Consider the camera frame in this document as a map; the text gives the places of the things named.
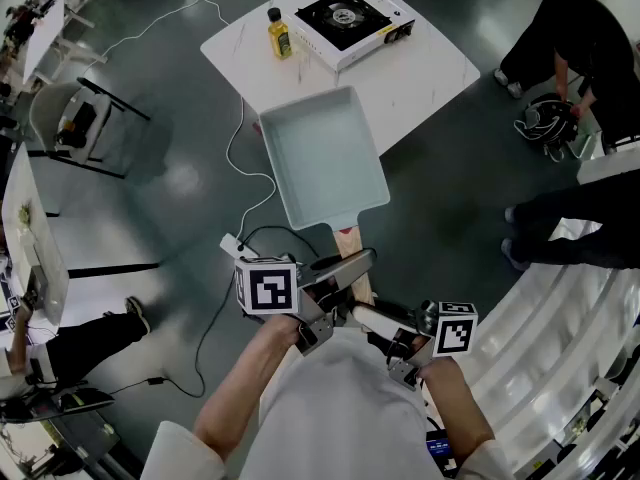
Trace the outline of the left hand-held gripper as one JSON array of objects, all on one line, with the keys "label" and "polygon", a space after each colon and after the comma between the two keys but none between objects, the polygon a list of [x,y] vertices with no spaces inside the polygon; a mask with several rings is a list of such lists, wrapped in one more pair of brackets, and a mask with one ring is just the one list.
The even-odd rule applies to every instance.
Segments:
[{"label": "left hand-held gripper", "polygon": [[345,324],[352,309],[352,289],[347,288],[373,266],[377,253],[365,248],[342,258],[319,259],[308,271],[312,284],[328,282],[344,289],[315,301],[298,279],[297,265],[289,260],[266,257],[235,260],[236,298],[243,314],[259,323],[274,315],[287,315],[298,323],[296,347],[304,355],[333,336],[333,324]]}]

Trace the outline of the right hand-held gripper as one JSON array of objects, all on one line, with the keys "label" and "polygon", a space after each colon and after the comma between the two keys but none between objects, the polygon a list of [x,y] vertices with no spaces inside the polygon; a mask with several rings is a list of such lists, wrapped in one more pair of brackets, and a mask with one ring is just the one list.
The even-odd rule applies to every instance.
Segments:
[{"label": "right hand-held gripper", "polygon": [[370,330],[367,342],[384,355],[391,379],[412,391],[431,360],[471,351],[478,324],[475,306],[463,302],[427,300],[415,310],[382,300],[358,302],[351,314]]}]

